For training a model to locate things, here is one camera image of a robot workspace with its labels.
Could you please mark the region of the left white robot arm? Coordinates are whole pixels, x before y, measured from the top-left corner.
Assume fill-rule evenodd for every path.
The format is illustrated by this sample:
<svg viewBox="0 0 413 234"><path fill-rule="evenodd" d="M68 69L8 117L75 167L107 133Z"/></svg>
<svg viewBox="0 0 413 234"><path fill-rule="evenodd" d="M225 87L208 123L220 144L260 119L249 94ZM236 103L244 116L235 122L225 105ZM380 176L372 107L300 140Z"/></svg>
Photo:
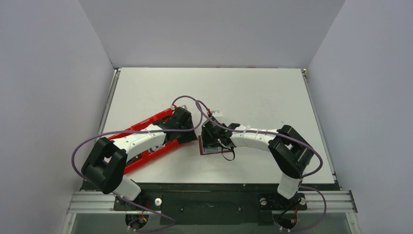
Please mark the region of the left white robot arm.
<svg viewBox="0 0 413 234"><path fill-rule="evenodd" d="M120 195L132 209L139 210L145 205L145 196L126 174L138 164L152 161L160 153L196 139L191 112L173 106L110 138L99 139L81 173L102 193Z"/></svg>

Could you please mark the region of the red leather card holder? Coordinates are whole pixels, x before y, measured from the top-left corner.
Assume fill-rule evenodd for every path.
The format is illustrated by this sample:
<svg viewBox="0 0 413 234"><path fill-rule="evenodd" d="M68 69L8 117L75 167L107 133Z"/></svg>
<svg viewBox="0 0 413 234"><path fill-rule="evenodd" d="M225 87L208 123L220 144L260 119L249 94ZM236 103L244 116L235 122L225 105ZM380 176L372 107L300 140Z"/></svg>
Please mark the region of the red leather card holder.
<svg viewBox="0 0 413 234"><path fill-rule="evenodd" d="M232 150L230 148L221 147L221 146L204 146L203 140L201 135L198 136L199 141L199 150L200 155L212 155L212 154L220 154L220 153L231 153Z"/></svg>

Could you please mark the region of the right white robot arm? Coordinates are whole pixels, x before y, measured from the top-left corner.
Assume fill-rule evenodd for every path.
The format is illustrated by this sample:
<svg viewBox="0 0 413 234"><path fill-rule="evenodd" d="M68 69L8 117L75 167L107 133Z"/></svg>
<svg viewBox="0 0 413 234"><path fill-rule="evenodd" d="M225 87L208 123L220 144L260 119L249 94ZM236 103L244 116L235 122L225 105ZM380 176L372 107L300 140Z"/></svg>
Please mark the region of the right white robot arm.
<svg viewBox="0 0 413 234"><path fill-rule="evenodd" d="M294 202L305 168L314 155L308 142L290 125L278 130L254 129L238 123L219 127L213 119L202 125L201 139L205 148L233 150L248 147L269 152L282 172L274 196L275 203L281 208L287 208Z"/></svg>

